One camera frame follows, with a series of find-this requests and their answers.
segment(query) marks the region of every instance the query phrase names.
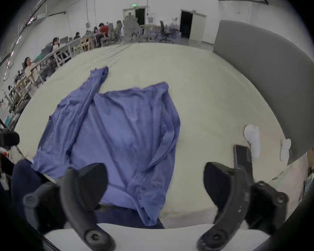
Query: white top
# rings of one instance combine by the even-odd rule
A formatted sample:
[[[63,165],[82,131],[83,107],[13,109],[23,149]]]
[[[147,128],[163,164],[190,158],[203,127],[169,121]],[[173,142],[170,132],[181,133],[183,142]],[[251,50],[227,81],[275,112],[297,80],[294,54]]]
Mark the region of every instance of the white top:
[[[28,77],[30,79],[30,76],[32,74],[34,81],[36,81],[38,79],[38,74],[35,70],[31,73],[31,69],[33,69],[35,66],[36,66],[36,63],[32,63],[31,65],[27,66],[24,69],[24,74],[26,75],[26,77]]]
[[[54,50],[56,50],[58,48],[59,48],[59,45],[58,44],[54,44],[54,46],[52,47],[52,50],[54,51]]]

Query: gray panel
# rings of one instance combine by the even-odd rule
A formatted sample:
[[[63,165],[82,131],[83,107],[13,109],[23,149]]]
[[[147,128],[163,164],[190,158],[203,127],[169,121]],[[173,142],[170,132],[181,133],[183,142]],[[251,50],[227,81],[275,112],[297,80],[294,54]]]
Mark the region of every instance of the gray panel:
[[[244,74],[292,141],[289,164],[314,145],[314,62],[287,39],[246,23],[222,20],[214,52]]]

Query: white table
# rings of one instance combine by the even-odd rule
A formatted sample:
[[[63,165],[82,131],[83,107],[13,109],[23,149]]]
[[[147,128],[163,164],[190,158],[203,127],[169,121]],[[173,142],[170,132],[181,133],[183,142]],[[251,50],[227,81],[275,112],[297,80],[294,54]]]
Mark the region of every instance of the white table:
[[[180,116],[173,178],[162,216],[212,207],[203,186],[207,162],[233,167],[234,144],[246,145],[245,125],[259,126],[261,154],[253,161],[256,181],[282,172],[280,141],[284,134],[258,90],[226,61],[208,50],[177,45],[140,43],[113,45],[84,52],[59,68],[23,111],[15,131],[19,149],[29,159],[36,153],[48,117],[57,104],[80,87],[95,68],[109,66],[100,92],[146,87],[161,81]]]

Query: floor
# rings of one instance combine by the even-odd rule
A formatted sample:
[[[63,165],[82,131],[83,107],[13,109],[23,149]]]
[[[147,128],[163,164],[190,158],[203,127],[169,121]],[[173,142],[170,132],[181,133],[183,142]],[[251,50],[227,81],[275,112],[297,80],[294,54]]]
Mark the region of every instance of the floor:
[[[187,45],[189,47],[200,48],[200,49],[205,49],[205,50],[210,50],[210,51],[213,51],[214,49],[213,44],[190,40],[188,38],[178,38],[178,39],[171,39],[171,40],[173,41],[173,44]],[[147,43],[158,43],[158,40],[156,41],[151,40],[151,41],[148,41]],[[123,44],[123,41],[117,41],[115,44]]]
[[[214,45],[206,42],[199,42],[195,40],[190,40],[188,38],[172,39],[174,44],[188,45],[189,47],[200,48],[205,50],[213,51]]]

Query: doorway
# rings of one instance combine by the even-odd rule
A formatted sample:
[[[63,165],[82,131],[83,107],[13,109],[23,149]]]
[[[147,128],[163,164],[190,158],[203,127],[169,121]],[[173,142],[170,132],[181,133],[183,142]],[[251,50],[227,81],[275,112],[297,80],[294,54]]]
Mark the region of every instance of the doorway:
[[[191,34],[193,14],[187,11],[181,11],[180,27],[181,37],[188,38]]]
[[[145,24],[145,8],[135,9],[135,17],[137,18],[137,23],[139,25]]]

